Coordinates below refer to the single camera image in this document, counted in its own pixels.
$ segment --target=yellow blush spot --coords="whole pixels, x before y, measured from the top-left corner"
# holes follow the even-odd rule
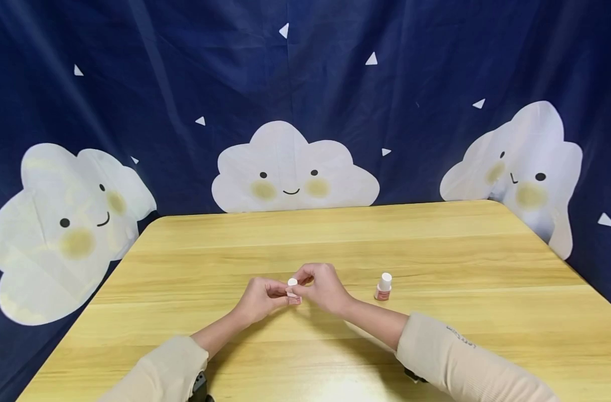
[[[486,183],[489,185],[494,185],[497,179],[499,179],[499,177],[504,173],[505,168],[506,166],[504,165],[504,162],[497,162],[490,170],[488,170],[488,173],[486,173]]]
[[[124,215],[124,211],[127,210],[127,203],[124,202],[124,198],[117,191],[111,191],[107,194],[108,206],[111,211]]]
[[[537,210],[548,200],[546,190],[534,183],[521,183],[517,190],[516,202],[525,210]]]
[[[311,179],[306,183],[305,191],[314,198],[323,198],[330,193],[330,185],[325,179]]]
[[[78,260],[89,257],[95,249],[95,237],[89,229],[68,229],[60,240],[60,251],[64,257]]]
[[[252,194],[262,200],[272,200],[276,197],[276,189],[267,180],[256,180],[251,186]]]

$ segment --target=wooden table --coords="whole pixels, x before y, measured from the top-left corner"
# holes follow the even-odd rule
[[[562,401],[611,401],[611,305],[504,206],[477,202],[163,217],[22,394],[94,401],[174,334],[238,301],[247,280],[332,262],[348,291],[450,323],[545,380]],[[446,401],[374,339],[313,305],[242,333],[209,364],[217,402]]]

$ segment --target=navy blue backdrop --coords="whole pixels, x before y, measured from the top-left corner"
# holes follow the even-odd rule
[[[135,170],[157,206],[140,230],[221,213],[218,156],[274,120],[345,145],[374,204],[439,202],[470,144],[537,101],[584,152],[567,262],[611,301],[611,0],[0,0],[0,210],[53,143]],[[81,309],[22,325],[1,303],[9,401]]]

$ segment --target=beige sleeve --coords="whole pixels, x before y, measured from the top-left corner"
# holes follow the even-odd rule
[[[141,358],[99,402],[186,402],[208,358],[189,336],[175,336]]]
[[[397,359],[457,402],[559,402],[537,377],[469,342],[441,321],[412,312]]]

